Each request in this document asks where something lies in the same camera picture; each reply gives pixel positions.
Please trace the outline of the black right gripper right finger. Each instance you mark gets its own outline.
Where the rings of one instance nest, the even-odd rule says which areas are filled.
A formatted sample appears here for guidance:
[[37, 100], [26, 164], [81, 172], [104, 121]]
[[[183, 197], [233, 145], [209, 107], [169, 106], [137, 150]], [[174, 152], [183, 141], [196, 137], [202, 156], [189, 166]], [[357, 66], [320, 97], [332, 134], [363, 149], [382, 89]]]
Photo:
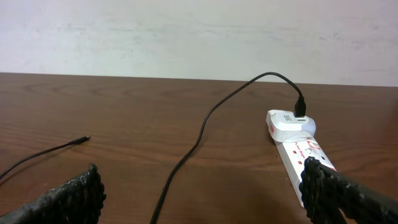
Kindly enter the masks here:
[[312, 223], [397, 224], [397, 202], [308, 157], [301, 173], [303, 207]]

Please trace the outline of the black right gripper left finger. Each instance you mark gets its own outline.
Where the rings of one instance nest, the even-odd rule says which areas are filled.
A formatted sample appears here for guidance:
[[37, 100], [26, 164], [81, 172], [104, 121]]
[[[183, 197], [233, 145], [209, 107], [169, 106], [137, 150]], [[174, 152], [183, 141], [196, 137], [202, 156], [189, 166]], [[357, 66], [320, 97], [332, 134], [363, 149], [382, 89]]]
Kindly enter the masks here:
[[2, 215], [1, 224], [97, 224], [105, 199], [98, 168], [90, 164], [84, 173]]

